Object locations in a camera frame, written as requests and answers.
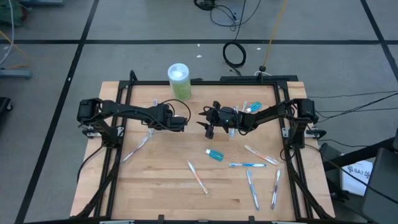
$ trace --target black cable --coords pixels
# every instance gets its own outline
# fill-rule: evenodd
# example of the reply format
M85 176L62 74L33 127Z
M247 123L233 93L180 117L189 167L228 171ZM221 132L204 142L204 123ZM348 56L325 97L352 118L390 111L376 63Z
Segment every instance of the black cable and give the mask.
M316 112L317 114L319 114L319 116L321 116L322 118L326 118L326 119L329 118L328 116L325 116L325 115L319 113L319 111L317 111L317 110L315 110L315 112Z
M246 6L246 0L244 0L244 2L243 2L243 8L242 8L241 18L243 18L243 13L244 13L244 8L245 8L245 6ZM238 35L239 35L239 31L241 30L241 24L242 24L242 19L241 19L240 22L239 22L238 31L236 32L235 39L234 39L233 41L231 41L231 42L225 43L225 45L224 45L224 47L223 47L223 58L224 58L225 62L226 62L227 65L229 65L229 66L236 72L236 74L238 74L239 76L242 76L242 73L241 73L240 71L238 71L236 68L241 68L241 67L246 63L246 51L245 51L245 49L242 47L242 45L240 45L240 44L238 44L238 43L236 42L236 39L238 38ZM240 62L240 63L232 63L232 62L230 62L230 61L226 58L225 50L226 50L226 48L227 48L229 45L231 45L231 44L237 46L238 49L241 50L241 52L242 52L242 54L243 54L242 62Z
M84 165L95 155L97 154L104 146L100 146L96 151L94 151L91 155L89 155L87 157L87 159L85 159L83 161L83 163L80 165L79 171L77 172L77 182L79 183L79 178L80 178L80 172L82 170L82 168L84 167Z
M174 116L175 115L175 109L174 109L173 105L171 103L166 103L166 104L169 105L172 108L173 116Z
M204 0L198 3L198 0L193 0L193 3L201 10L210 11L214 8L215 0Z
M385 100L385 99L390 98L390 97L395 96L395 95L398 95L398 93L391 94L391 95L389 95L389 96L385 96L385 97L383 97L383 98L380 98L380 99L378 99L378 100L374 100L374 101L372 101L372 102L370 102L370 103L367 103L367 104L365 104L365 105L362 105L362 106L357 106L357 107L355 107L355 108L353 108L353 109L347 110L347 111L342 112L342 113L340 113L340 114L336 114L336 115L329 116L329 117L326 117L326 116L325 116L326 119L324 119L324 120L322 120L322 121L319 121L318 123L322 123L322 122L324 122L324 121L327 121L327 120L329 120L330 118L335 118L335 117L337 117L337 116L341 116L341 115L344 115L344 114L349 114L349 113L355 112L355 111L360 110L360 109L362 109L362 108L364 108L364 107L373 105L373 104L375 104L375 103L378 103L378 102L380 102L380 101L382 101L382 100Z
M189 112L189 117L188 117L188 119L187 119L187 122L185 122L185 124L188 124L188 122L191 120L191 109L189 108L189 106L186 104L186 103L184 103L184 102L182 102L181 100L178 100L178 99L169 99L169 100L165 100L165 101L163 101L163 102L161 102L161 103L159 103L160 105L162 105L162 104L164 104L164 103L166 103L166 102L170 102L170 101L177 101L177 102L180 102L181 104L183 104L187 109L188 109L188 112Z
M353 112L366 112L366 111L382 111L382 110L398 110L398 107L396 108L378 108L378 109L368 109L368 110L357 110L357 111L353 111ZM317 113L340 113L340 112L345 112L345 111L317 111Z
M228 13L226 13L224 10L222 10L222 9L219 9L219 10L222 10L230 19L232 19L233 21L236 21L236 16L234 15L234 13L231 11L230 8L228 8L228 7L224 6L224 5L219 5L219 4L217 4L216 7L215 7L215 9L217 9L218 7L223 7L223 8L225 8L225 9L227 9L227 10L231 13L232 17L230 17L230 16L228 15Z
M346 173L347 175L349 175L349 176L352 177L353 179L355 179L355 180L357 180L358 182L360 182L361 184L365 185L367 188L371 189L374 193L377 193L378 195L380 195L380 196L382 196L382 197L384 197L384 198L390 200L391 202L394 202L395 204L398 204L398 201L396 201L396 200L394 200L393 198L391 198L390 196L387 196L387 195L381 193L380 191L374 189L373 187L369 186L368 184L366 184L366 183L363 182L362 180L359 180L359 179L356 178L355 176L351 175L349 172L345 171L343 168L341 168L341 167L339 167L338 165L336 165L334 162L332 162L331 160L329 160L323 153L321 153L321 152L319 151L319 149L317 149L317 148L315 148L315 147L313 147L313 146L311 146L311 145L308 145L308 144L305 144L305 145L311 147L312 149L317 150L317 151L321 154L321 156L322 156L323 158L325 158L325 160L328 161L332 166L334 166L334 167L336 167L337 169L343 171L344 173Z
M337 144L340 144L340 145L342 145L342 146L347 146L347 147L369 147L369 146L350 146L350 145L343 144L343 143L338 142L338 141L333 140L333 139L318 139L318 141L332 141L332 142L335 142L335 143L337 143Z
M286 160L287 160L286 158L285 158L285 159L282 158L282 152L283 152L284 150L286 150L286 149L283 148L282 150L280 150L280 152L279 152L279 157L280 157L280 159L282 159L283 161L286 161ZM295 155L296 155L296 150L293 151L293 155L290 156L290 160L289 160L289 161L291 161Z
M348 206L347 204L345 204L344 202L340 202L339 200L334 200L335 202L338 202L340 205L344 206L345 208L347 208L348 210L352 211L353 213L361 216L362 218L364 218L366 221L368 221L368 223L373 223L373 220L369 217L367 217L365 214L362 214L360 211L357 211L353 208L351 208L350 206Z
M259 8L260 3L261 3L261 0L259 0L259 2L257 3L257 6L256 6L255 10L253 11L253 13L249 16L248 19L246 19L246 21L242 22L241 25L243 25L243 24L249 22L249 20L252 18L252 16L256 13L257 9ZM216 4L215 6L216 6L216 7L213 8L213 9L217 9L218 6L222 6L222 5ZM235 17L235 20L234 20L233 18L229 17L229 15L227 15L227 16L228 16L230 19L233 20L232 25L219 24L219 23L215 22L215 21L213 20L212 12L213 12L213 10L210 11L210 19L211 19L211 21L212 21L213 23L215 23L215 24L217 24L217 25L219 25L219 26L222 26L222 27L230 27L230 28L231 28L231 27L236 27L236 26L238 26L238 24L236 24L236 17Z
M338 96L308 96L307 98L318 98L318 99L329 99L329 98L338 98L338 97L351 97L351 96L364 96L364 95L373 95L379 93L397 93L398 90L394 91L378 91L372 93L359 93L359 94L352 94L352 95L338 95Z

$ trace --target toothbrush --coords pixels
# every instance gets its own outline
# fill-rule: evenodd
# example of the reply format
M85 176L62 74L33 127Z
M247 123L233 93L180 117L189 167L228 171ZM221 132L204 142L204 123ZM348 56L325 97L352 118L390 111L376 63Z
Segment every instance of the toothbrush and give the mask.
M248 163L230 163L229 167L239 167L239 166L246 166L246 167L265 167L265 164L248 164Z
M192 172L193 172L193 175L195 175L195 177L197 178L197 181L199 182L201 188L203 189L203 191L205 192L205 194L208 194L209 191L207 191L207 188L206 188L206 187L203 185L203 183L200 181L199 176L198 176L197 172L195 171L195 168L193 167L193 165L192 165L189 161L187 161L187 162L188 162L189 168L191 168L191 170L192 170Z

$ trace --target bracket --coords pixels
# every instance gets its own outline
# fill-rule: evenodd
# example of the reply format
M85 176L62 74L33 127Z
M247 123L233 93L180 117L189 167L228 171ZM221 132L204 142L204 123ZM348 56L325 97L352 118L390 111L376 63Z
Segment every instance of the bracket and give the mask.
M117 129L118 129L118 136L119 137L123 136L124 127L118 126ZM89 139L92 139L94 137L101 137L101 134L97 132L97 130L95 130L91 125L86 126L86 129L84 129L82 133L85 136L87 136Z
M164 215L159 215L157 217L157 224L163 224L164 223Z
M253 215L249 216L249 224L255 224L255 223L256 220L254 219L254 216Z
M282 135L284 138L289 137L289 129L290 128L282 128ZM320 139L326 134L326 131L319 130L317 127L313 127L311 130L305 130L304 137L305 138L317 138Z

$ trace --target black metal frame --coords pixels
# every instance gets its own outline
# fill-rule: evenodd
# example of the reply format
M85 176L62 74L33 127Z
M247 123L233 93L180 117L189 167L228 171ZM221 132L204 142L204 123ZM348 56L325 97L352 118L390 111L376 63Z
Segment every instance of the black metal frame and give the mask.
M192 85L266 85L266 86L273 86L274 87L274 93L275 93L275 102L280 103L280 95L279 95L279 87L283 89L284 92L284 98L286 100L289 100L289 92L287 89L287 81L298 81L297 76L291 75L291 76L275 76L275 77L263 77L262 75L259 75L258 77L221 77L220 81L192 81ZM119 82L119 87L118 87L118 93L116 95L116 102L120 103L121 102L121 96L123 94L123 91L125 88L127 88L127 95L126 95L126 102L125 104L129 104L130 99L131 99L131 93L132 93L132 86L133 85L169 85L168 81L138 81L134 72L131 71L130 73L130 80L129 81L120 81ZM123 118L122 120L122 127L126 128L126 118ZM118 119L113 118L111 125L116 126ZM279 123L280 123L280 130L281 130L281 135L282 135L282 128L285 127L285 121L283 118L279 118ZM116 148L116 155L115 155L115 162L119 164L120 160L120 155L121 151L123 149L123 136L119 138L119 147ZM105 179L108 176L108 169L109 169L109 163L111 160L111 151L112 148L107 148L105 158L104 158L104 166L101 174L101 181L100 185L105 182ZM305 174L304 174L304 168L303 168L303 162L300 154L300 150L296 149L296 154L298 153L300 156L296 157L297 161L297 169L300 174L300 180L307 186L306 180L305 180ZM289 157L290 152L285 151L285 156ZM294 212L295 212L295 218L296 220L300 219L301 213L300 213L300 207L299 207L299 199L297 196L297 189L295 186L295 182L293 178L289 175L289 184L290 184L290 192L292 194L292 201L293 201L293 206L294 206ZM112 182L111 182L111 188L109 192L109 198L107 202L107 209L106 209L106 217L111 217L112 215L112 209L113 209L113 202L114 202L114 195L116 193L116 183L117 183L118 175L114 175ZM313 218L312 215L312 209L311 206L306 198L305 199L305 209L307 211L307 217ZM96 204L95 207L95 212L94 212L94 217L99 217L100 216L100 210L101 210L101 205L102 205L102 197L99 199L99 201Z

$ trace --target floor tile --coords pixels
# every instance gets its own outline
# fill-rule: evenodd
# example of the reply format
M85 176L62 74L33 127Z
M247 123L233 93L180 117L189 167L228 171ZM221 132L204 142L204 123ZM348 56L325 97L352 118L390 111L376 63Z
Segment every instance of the floor tile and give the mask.
M0 176L6 181L0 185L0 223L15 220L76 50L76 45L20 47L32 58L33 77L0 79L0 96L11 98L14 107L1 126ZM4 66L22 61L13 51Z
M33 6L23 27L15 28L15 39L80 39L93 0L67 0L64 6ZM0 30L11 38L11 28Z
M367 0L369 8L386 40L398 39L398 2L394 0Z
M218 1L231 8L239 8L242 3ZM257 3L247 1L244 21ZM262 0L252 19L242 25L238 38L269 39L282 3ZM219 10L213 15L224 16ZM233 39L235 35L229 27L212 23L210 13L191 1L112 0L100 1L88 38ZM376 36L359 1L301 0L288 1L276 39L368 40Z

